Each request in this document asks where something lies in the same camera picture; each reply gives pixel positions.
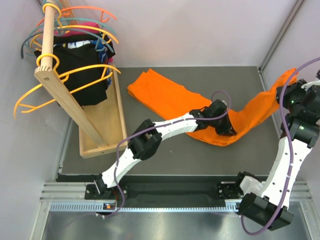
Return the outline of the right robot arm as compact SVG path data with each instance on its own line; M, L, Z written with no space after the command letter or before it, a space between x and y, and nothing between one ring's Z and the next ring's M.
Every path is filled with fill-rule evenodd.
M233 185L242 198L238 214L274 231L289 225L294 216L288 211L290 194L301 165L320 137L320 75L278 87L276 100L289 112L281 125L278 152L265 182L244 171Z

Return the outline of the orange trousers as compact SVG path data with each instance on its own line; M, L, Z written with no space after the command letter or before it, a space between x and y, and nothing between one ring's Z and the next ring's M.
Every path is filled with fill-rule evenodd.
M210 145L225 147L238 141L251 129L263 123L276 112L280 105L276 101L277 88L297 82L291 76L295 68L285 71L268 91L252 98L241 111L229 111L229 118L236 131L235 136L219 136L211 126L204 130L190 132L188 135ZM187 90L160 75L152 69L143 72L135 82L127 87L128 93L165 120L180 117L191 110L209 106L211 101L199 93Z

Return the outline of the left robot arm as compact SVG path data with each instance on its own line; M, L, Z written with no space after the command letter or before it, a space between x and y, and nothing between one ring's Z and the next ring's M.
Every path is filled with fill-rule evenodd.
M94 180L97 194L102 198L109 198L122 177L136 164L151 158L162 141L209 127L219 136L229 137L237 134L224 101L216 99L209 106L193 109L166 121L143 121L130 137L117 145L115 163Z

